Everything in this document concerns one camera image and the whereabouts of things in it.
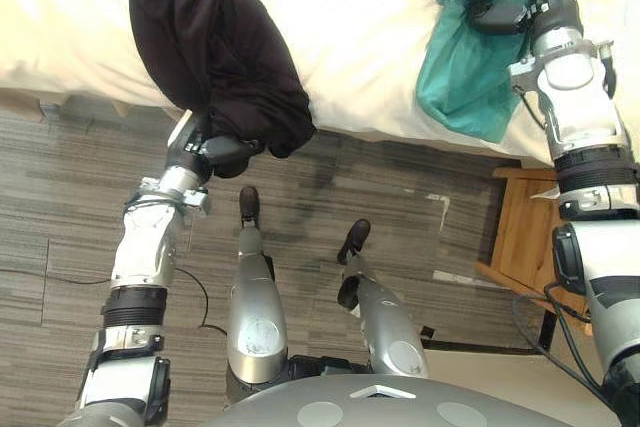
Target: black shirt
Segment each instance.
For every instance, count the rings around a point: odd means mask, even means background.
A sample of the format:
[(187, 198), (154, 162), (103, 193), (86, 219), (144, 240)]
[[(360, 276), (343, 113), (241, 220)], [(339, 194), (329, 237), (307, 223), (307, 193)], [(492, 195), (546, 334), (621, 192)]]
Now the black shirt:
[(309, 97), (259, 0), (129, 0), (138, 52), (178, 107), (210, 112), (214, 134), (287, 157), (315, 132)]

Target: green shirt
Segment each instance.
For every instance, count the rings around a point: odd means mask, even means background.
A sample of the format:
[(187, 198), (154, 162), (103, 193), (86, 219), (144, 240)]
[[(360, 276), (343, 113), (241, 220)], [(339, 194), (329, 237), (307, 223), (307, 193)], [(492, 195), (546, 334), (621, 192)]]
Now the green shirt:
[(507, 67), (525, 52), (525, 35), (482, 34), (466, 21), (467, 0), (437, 1), (442, 13), (418, 76), (416, 100), (449, 130), (500, 142), (519, 100)]

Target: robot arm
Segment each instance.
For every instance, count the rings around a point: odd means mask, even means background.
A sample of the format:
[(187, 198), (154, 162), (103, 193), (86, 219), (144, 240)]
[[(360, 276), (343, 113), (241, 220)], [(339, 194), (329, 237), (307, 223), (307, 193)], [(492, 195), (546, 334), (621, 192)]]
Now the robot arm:
[(575, 0), (531, 0), (526, 10), (531, 54), (509, 73), (516, 92), (538, 93), (546, 120), (560, 216), (569, 221), (553, 233), (556, 277), (565, 289), (586, 296), (606, 371), (601, 390), (622, 425), (637, 426), (638, 166), (612, 100), (611, 42), (596, 46), (583, 39)]
[(76, 411), (59, 427), (140, 427), (167, 417), (168, 359), (163, 318), (175, 264), (175, 243), (187, 208), (207, 212), (212, 173), (244, 170), (262, 149), (256, 142), (209, 138), (206, 117), (187, 111), (169, 141), (160, 179), (144, 178), (124, 213), (110, 293), (102, 307)]

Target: bed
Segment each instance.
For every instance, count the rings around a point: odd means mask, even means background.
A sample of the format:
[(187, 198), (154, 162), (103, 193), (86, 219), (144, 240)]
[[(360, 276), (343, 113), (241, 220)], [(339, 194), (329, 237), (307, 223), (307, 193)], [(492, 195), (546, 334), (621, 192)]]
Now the bed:
[[(522, 106), (502, 142), (493, 144), (448, 131), (416, 105), (416, 78), (440, 12), (434, 0), (261, 1), (289, 46), (318, 128), (549, 162), (545, 137)], [(616, 41), (616, 101), (637, 156), (638, 0), (579, 1), (585, 35)], [(0, 104), (3, 96), (15, 104), (84, 93), (112, 99), (121, 111), (148, 105), (176, 115), (138, 55), (128, 0), (0, 0), (0, 6)]]

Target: black joint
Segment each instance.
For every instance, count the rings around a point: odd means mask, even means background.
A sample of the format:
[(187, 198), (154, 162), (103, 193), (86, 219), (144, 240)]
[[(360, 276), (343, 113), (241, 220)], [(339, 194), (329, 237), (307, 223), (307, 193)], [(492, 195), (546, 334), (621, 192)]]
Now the black joint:
[(629, 149), (618, 145), (569, 152), (555, 160), (561, 193), (604, 185), (636, 184), (636, 164)]
[(640, 423), (640, 351), (627, 349), (609, 367), (602, 390), (623, 427)]
[(195, 173), (202, 184), (206, 183), (211, 178), (213, 166), (200, 155), (199, 149), (211, 135), (209, 115), (194, 113), (169, 146), (165, 168), (182, 167)]
[(119, 287), (102, 307), (103, 326), (162, 325), (167, 307), (167, 289)]
[(553, 266), (556, 280), (569, 292), (585, 295), (584, 266), (576, 232), (571, 224), (553, 230)]
[(580, 9), (576, 0), (531, 0), (538, 13), (531, 24), (531, 42), (541, 35), (562, 27), (574, 28), (582, 35), (584, 29), (580, 21)]
[(145, 425), (162, 425), (167, 420), (169, 414), (169, 392), (171, 389), (170, 369), (171, 362), (169, 359), (156, 357), (149, 388)]

